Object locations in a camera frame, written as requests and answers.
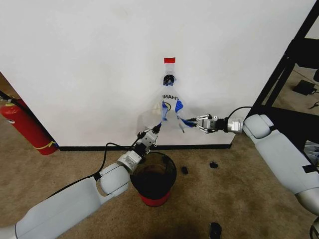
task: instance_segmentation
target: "yellow band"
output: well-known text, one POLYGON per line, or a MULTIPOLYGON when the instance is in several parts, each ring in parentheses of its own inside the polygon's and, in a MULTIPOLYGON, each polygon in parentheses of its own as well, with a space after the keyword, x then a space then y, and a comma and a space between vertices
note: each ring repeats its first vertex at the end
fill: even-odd
POLYGON ((34 147, 35 149, 39 150, 39 149, 44 149, 44 148, 47 148, 47 147, 51 147, 52 144, 54 144, 55 142, 51 141, 50 143, 48 143, 46 146, 43 146, 41 148, 36 148, 34 147))

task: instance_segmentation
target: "clear plastic bag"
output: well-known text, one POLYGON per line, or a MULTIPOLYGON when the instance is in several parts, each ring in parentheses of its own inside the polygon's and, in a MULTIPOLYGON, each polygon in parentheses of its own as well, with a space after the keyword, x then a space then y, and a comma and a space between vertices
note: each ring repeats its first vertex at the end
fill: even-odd
POLYGON ((163 128, 185 130, 190 126, 187 120, 192 114, 173 86, 163 86, 151 100, 149 110, 139 115, 139 130, 162 123, 163 128))
POLYGON ((162 129, 185 129, 193 127, 187 119, 194 115, 185 107, 185 101, 174 88, 174 63, 175 58, 164 58, 165 76, 159 88, 154 94, 146 110, 139 115, 138 131, 154 127, 162 123, 162 129))

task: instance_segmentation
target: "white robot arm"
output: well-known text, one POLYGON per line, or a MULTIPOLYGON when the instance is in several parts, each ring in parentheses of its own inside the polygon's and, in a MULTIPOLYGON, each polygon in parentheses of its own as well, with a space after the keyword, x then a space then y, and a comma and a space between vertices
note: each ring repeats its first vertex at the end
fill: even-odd
MULTIPOLYGON (((274 127, 266 115, 250 116, 243 123, 242 119, 219 119, 209 114, 192 120, 193 126, 205 133, 218 130, 241 133, 243 129, 280 183, 296 196, 305 209, 319 216, 317 168, 274 127)), ((315 220, 312 231, 319 238, 319 218, 315 220)))
POLYGON ((53 239, 128 188, 130 174, 155 144, 160 124, 139 133, 132 150, 98 175, 85 178, 31 208, 15 225, 0 229, 0 239, 53 239), (97 189, 100 185, 107 196, 97 189))

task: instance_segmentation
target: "red tape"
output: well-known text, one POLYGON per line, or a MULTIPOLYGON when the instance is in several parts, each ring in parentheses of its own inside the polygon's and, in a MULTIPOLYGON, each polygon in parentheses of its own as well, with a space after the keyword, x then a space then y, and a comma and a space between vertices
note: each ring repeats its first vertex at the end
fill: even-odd
POLYGON ((164 64, 166 64, 166 63, 175 63, 175 57, 164 58, 164 64))

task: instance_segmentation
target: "fire extinguisher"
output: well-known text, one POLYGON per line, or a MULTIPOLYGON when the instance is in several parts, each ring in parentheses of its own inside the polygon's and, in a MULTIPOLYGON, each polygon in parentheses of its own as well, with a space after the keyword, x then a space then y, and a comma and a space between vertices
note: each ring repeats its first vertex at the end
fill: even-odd
POLYGON ((56 143, 44 129, 22 99, 12 99, 0 91, 0 97, 8 103, 0 113, 11 123, 41 154, 48 155, 57 150, 56 143))

